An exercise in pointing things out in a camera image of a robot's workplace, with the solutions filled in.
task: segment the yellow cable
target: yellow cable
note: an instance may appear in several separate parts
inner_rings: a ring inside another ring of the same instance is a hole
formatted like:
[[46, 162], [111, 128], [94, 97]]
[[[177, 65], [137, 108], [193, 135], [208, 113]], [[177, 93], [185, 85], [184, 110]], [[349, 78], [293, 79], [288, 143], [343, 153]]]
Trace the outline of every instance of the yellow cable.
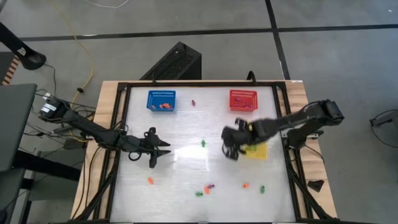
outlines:
[[[68, 18], [66, 17], [66, 15], [63, 13], [63, 11], [58, 7], [58, 5], [57, 5], [53, 0], [49, 0], [49, 1], [50, 1], [50, 3], [52, 4], [52, 6], [58, 11], [58, 13], [60, 14], [60, 17], [63, 19], [63, 21], [66, 23], [66, 25], [69, 27], [69, 30], [70, 30], [70, 32], [72, 33], [73, 38], [75, 39], [76, 43], [86, 52], [86, 54], [87, 54], [87, 56], [88, 56], [88, 60], [90, 61], [90, 77], [87, 79], [86, 83], [85, 83], [83, 86], [80, 87], [81, 89], [84, 90], [84, 89], [86, 88], [87, 84], [91, 81], [91, 79], [93, 79], [93, 74], [94, 74], [93, 59], [91, 58], [91, 55], [90, 55], [90, 53], [88, 52], [88, 50], [85, 48], [85, 46], [83, 46], [83, 44], [81, 44], [81, 42], [77, 39], [76, 32], [75, 32], [75, 30], [73, 29], [72, 25], [70, 24], [70, 22], [69, 22]], [[75, 96], [73, 97], [73, 100], [72, 100], [72, 103], [71, 103], [71, 105], [70, 105], [70, 108], [72, 108], [73, 103], [76, 101], [76, 99], [77, 99], [79, 93], [80, 93], [79, 91], [76, 92]], [[80, 142], [87, 142], [87, 140], [80, 140], [80, 139], [76, 138], [76, 137], [73, 135], [73, 133], [72, 133], [71, 130], [69, 130], [69, 133], [70, 133], [70, 134], [72, 135], [72, 137], [73, 137], [74, 139], [76, 139], [77, 141], [80, 141]]]

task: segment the blue basket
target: blue basket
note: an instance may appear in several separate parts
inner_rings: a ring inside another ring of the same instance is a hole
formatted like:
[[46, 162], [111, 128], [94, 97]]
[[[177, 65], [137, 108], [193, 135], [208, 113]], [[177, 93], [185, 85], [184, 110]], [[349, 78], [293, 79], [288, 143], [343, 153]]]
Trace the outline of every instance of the blue basket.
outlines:
[[147, 108], [151, 111], [173, 111], [175, 108], [175, 91], [149, 91]]

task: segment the black box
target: black box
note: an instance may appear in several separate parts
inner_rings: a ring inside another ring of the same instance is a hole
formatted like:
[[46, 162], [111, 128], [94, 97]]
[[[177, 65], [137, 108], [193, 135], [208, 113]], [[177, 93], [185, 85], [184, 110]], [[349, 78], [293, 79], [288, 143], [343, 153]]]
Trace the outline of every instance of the black box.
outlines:
[[201, 80], [201, 53], [178, 42], [140, 80]]

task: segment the white table surface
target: white table surface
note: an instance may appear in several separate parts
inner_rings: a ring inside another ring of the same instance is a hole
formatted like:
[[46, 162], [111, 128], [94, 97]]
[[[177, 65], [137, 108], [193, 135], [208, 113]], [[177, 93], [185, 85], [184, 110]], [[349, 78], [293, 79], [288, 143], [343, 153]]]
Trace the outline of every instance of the white table surface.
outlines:
[[[258, 110], [229, 109], [229, 90], [255, 90]], [[175, 90], [174, 112], [146, 108], [149, 90]], [[267, 160], [221, 152], [221, 131], [235, 118], [276, 118], [271, 87], [134, 87], [126, 124], [128, 134], [143, 138], [156, 127], [172, 152], [149, 168], [149, 156], [137, 162], [122, 152], [111, 212], [111, 222], [293, 222], [290, 194], [280, 136], [268, 141]], [[154, 185], [147, 181], [152, 177]], [[248, 189], [243, 184], [250, 184]], [[197, 197], [205, 185], [215, 184], [209, 195]], [[259, 193], [264, 185], [266, 192]]]

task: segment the red basket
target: red basket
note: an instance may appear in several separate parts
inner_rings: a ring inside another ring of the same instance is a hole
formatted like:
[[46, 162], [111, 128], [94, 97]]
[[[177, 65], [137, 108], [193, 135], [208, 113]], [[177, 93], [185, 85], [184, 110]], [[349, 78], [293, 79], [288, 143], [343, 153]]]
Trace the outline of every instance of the red basket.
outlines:
[[229, 107], [236, 111], [254, 111], [258, 109], [257, 92], [248, 90], [230, 90]]

